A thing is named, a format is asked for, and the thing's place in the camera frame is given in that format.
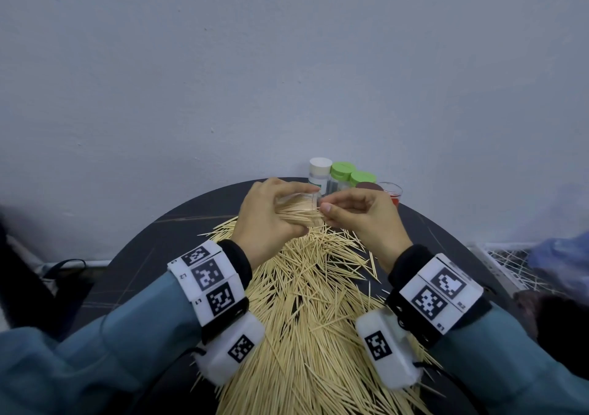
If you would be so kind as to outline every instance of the black table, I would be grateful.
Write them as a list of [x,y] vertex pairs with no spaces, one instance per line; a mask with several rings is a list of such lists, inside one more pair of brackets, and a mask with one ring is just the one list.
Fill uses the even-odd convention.
[[[284,179],[307,181],[306,178]],[[94,285],[76,316],[72,331],[128,301],[163,274],[169,261],[204,242],[206,238],[198,234],[210,232],[216,225],[235,217],[253,183],[254,181],[241,182],[197,196],[142,230],[118,253]],[[446,254],[485,287],[489,299],[520,317],[516,305],[495,277],[458,240],[436,223],[403,204],[399,205],[399,214],[414,243],[425,245],[434,253]],[[369,276],[367,278],[372,280],[372,290],[376,290],[377,294],[378,290],[389,291],[391,288],[386,275],[380,269],[380,284]],[[359,281],[359,286],[362,291],[368,292],[367,281]],[[199,385],[189,393],[196,374],[194,367],[188,367],[189,363],[189,358],[181,359],[166,372],[149,396],[147,404],[150,411],[157,409],[159,405],[164,409],[165,401],[170,397],[176,400],[185,399],[187,404],[195,408],[208,406],[203,404],[202,399],[214,398],[210,384]],[[435,383],[426,383],[447,397],[444,400],[427,392],[422,393],[424,401],[434,414],[474,413],[468,401],[450,383],[441,378],[437,378]]]

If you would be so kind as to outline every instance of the blue sleeve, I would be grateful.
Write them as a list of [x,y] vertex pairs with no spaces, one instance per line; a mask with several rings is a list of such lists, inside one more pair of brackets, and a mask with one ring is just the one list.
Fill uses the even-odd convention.
[[199,341],[194,310],[166,272],[61,343],[32,328],[1,333],[0,407],[16,415],[100,413],[115,394],[144,389]]
[[449,332],[431,353],[491,414],[589,413],[589,381],[552,359],[496,305],[477,322]]

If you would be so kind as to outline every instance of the brown lid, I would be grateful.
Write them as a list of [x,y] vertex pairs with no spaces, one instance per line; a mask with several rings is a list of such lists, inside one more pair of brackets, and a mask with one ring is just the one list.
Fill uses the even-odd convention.
[[380,190],[381,192],[384,191],[382,187],[378,184],[374,184],[373,182],[359,182],[356,184],[357,189],[370,189],[370,190]]

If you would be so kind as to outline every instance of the transparent cup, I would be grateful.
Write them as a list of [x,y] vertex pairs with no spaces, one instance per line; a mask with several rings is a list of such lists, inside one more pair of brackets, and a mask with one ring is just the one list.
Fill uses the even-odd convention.
[[403,189],[392,182],[378,182],[377,184],[389,194],[395,206],[399,207],[399,200],[403,194]]

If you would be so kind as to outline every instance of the human hand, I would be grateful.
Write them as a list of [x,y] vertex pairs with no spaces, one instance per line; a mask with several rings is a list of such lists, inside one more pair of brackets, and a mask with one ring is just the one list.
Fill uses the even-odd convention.
[[321,200],[321,212],[332,227],[354,231],[387,274],[413,243],[386,192],[351,188]]
[[255,270],[284,247],[287,241],[304,236],[309,229],[281,220],[274,211],[276,199],[292,194],[313,194],[319,187],[302,182],[270,178],[256,182],[247,193],[233,229],[233,240]]

